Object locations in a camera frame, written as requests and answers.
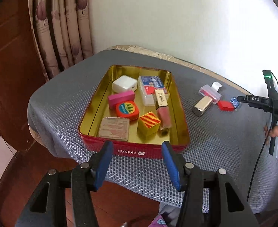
blue and white package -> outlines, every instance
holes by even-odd
[[[240,103],[238,102],[236,97],[233,97],[230,102],[232,103],[236,111],[240,108]]]
[[[153,93],[156,89],[164,90],[166,99],[169,97],[164,84],[158,76],[139,76],[138,84],[140,87],[143,103],[147,107],[155,105]]]

red and yellow striped cube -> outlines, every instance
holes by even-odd
[[[161,120],[153,112],[146,113],[138,119],[138,129],[145,136],[151,135],[160,127]]]

blue poker chip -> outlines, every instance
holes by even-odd
[[[230,100],[230,102],[232,103],[232,105],[234,106],[234,108],[235,108],[236,111],[239,110],[239,108],[240,108],[240,103],[239,103],[239,101],[237,100],[236,97],[233,97],[233,98]]]

red eraser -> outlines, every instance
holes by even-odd
[[[228,101],[218,101],[217,105],[218,105],[219,109],[222,111],[234,111],[235,110],[232,103],[230,103]]]

screw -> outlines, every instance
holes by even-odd
[[[49,174],[49,175],[54,175],[54,174],[56,174],[56,170],[55,170],[55,169],[50,169],[50,170],[48,171],[48,174]]]
[[[190,162],[187,162],[185,164],[185,167],[188,168],[188,169],[193,169],[194,168],[194,164],[193,163],[190,163]]]
[[[224,168],[220,168],[218,170],[218,172],[221,174],[221,175],[225,175],[226,174],[226,170]]]
[[[89,166],[90,166],[90,164],[87,163],[87,162],[83,162],[83,163],[80,165],[80,167],[81,167],[82,169],[88,168]]]

